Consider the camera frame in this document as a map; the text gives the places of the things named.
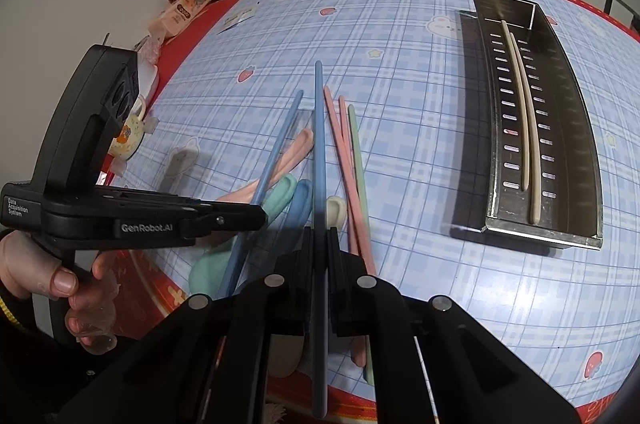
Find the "person's left hand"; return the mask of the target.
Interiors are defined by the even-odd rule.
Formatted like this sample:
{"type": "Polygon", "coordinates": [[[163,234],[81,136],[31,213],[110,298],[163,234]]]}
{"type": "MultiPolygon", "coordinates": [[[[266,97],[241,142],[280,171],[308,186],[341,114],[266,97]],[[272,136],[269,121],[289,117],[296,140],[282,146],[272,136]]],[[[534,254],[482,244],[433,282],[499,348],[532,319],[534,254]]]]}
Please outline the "person's left hand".
{"type": "Polygon", "coordinates": [[[66,329],[85,350],[102,355],[117,344],[113,326],[119,286],[114,260],[112,251],[99,253],[91,265],[91,279],[81,281],[27,233],[11,231],[1,238],[1,283],[20,300],[32,294],[66,300],[66,329]]]}

